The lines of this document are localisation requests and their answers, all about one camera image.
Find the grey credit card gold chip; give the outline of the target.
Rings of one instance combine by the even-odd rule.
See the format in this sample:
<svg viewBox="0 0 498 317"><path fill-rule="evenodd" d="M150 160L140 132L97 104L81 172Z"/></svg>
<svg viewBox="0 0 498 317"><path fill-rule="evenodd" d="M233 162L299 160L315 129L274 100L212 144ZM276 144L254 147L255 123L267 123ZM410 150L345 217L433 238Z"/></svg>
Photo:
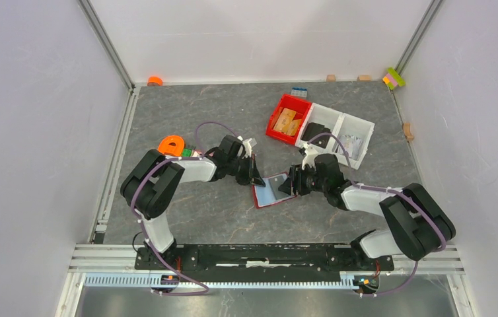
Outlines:
<svg viewBox="0 0 498 317"><path fill-rule="evenodd" d="M272 192L273 204L279 203L281 201L288 200L292 198L292 196L288 196L284 193L278 191L278 187L288 178L286 173L281 173L275 176L271 176L268 178L270 190Z"/></svg>

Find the red leather card holder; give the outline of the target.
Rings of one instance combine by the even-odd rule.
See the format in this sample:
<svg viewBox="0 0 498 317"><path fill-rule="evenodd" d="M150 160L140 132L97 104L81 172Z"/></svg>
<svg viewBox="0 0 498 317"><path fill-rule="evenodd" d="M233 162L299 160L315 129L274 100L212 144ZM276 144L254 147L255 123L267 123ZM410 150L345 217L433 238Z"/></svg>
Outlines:
<svg viewBox="0 0 498 317"><path fill-rule="evenodd" d="M263 178L265 186L253 185L252 195L255 207L261 209L296 198L295 195L289 195L279 190L280 185L282 185L286 179L288 179L288 173L283 172Z"/></svg>

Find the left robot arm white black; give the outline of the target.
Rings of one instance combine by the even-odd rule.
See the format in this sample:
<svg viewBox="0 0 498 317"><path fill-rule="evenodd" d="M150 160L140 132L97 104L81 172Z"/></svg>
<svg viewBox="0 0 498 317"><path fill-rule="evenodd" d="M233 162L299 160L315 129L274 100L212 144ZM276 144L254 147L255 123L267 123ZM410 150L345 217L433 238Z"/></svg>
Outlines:
<svg viewBox="0 0 498 317"><path fill-rule="evenodd" d="M120 187L137 222L153 249L151 260L161 269L176 262L176 242L168 225L166 210L177 187L188 182L215 182L232 176L241 186L264 187L258 171L252 138L227 135L219 146L198 157L173 157L156 149L148 151Z"/></svg>

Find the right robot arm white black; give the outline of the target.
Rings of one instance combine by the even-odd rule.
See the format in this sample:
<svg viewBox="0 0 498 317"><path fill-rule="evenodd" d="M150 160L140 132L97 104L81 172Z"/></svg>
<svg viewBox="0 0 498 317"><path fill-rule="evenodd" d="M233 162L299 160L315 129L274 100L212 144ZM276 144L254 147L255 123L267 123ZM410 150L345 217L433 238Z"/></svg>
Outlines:
<svg viewBox="0 0 498 317"><path fill-rule="evenodd" d="M452 221L421 184L404 188L358 184L344 176L331 154L290 167L278 190L296 196L320 192L338 209L383 217L386 230L367 232L353 242L350 259L358 269L370 268L382 256L401 254L419 261L444 250L456 236Z"/></svg>

